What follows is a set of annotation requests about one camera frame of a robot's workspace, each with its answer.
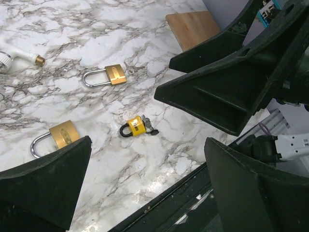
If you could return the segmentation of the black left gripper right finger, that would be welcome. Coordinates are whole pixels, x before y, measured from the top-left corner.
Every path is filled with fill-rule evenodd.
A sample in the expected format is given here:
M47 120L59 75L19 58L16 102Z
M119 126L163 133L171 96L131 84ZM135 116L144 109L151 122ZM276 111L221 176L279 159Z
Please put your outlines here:
M307 232L309 179L273 168L214 138L204 146L226 232Z

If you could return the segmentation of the yellow black padlock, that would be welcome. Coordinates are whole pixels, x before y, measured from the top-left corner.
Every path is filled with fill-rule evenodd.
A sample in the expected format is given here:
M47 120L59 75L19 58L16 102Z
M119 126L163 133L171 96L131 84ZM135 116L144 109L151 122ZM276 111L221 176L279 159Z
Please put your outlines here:
M122 125L119 129L119 133L122 137L134 137L142 134L148 134L151 136L158 135L159 130L146 128L141 116L136 116L126 122L126 124Z

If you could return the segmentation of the silver keys of long padlock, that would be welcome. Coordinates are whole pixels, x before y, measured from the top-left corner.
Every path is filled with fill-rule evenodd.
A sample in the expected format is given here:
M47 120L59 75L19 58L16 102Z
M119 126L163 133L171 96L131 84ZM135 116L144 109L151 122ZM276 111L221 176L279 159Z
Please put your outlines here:
M126 71L129 75L133 75L134 73L137 73L139 70L144 69L144 66L141 67L136 67L133 65L128 65L125 61L124 61L124 65L126 66Z

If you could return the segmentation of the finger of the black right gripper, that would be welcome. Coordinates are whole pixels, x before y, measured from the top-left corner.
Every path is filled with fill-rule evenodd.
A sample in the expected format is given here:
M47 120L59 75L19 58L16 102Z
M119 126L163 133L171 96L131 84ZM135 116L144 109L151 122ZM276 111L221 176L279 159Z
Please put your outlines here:
M157 87L154 98L234 136L272 99L309 103L309 3L289 0L247 45Z
M169 68L189 73L240 50L262 2L248 1L239 15L223 31L171 58Z

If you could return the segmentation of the small brass padlock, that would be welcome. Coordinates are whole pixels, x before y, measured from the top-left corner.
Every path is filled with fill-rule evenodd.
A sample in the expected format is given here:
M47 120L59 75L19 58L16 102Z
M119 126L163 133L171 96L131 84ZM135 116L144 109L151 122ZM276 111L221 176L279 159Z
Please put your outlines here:
M30 153L34 158L38 159L41 157L36 153L36 144L48 136L52 136L59 149L80 139L80 135L75 128L73 122L71 120L63 122L57 126L50 128L47 133L38 136L31 142Z

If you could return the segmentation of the long-shackle brass padlock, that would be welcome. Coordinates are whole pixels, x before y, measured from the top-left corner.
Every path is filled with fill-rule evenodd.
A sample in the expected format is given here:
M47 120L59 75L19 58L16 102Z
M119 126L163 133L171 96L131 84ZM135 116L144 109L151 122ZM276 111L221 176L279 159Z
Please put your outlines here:
M107 82L97 83L97 84L90 84L87 82L87 77L90 75L98 74L98 73L104 73L107 77ZM125 72L120 64L114 64L105 66L104 69L94 70L86 72L82 77L82 82L85 86L90 88L105 86L105 85L120 85L127 82Z

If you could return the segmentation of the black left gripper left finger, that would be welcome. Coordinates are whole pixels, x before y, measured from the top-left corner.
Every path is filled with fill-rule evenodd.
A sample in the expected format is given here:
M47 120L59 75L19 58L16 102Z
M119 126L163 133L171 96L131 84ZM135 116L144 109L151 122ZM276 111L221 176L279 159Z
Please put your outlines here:
M2 232L66 232L91 156L85 136L41 158L0 173Z

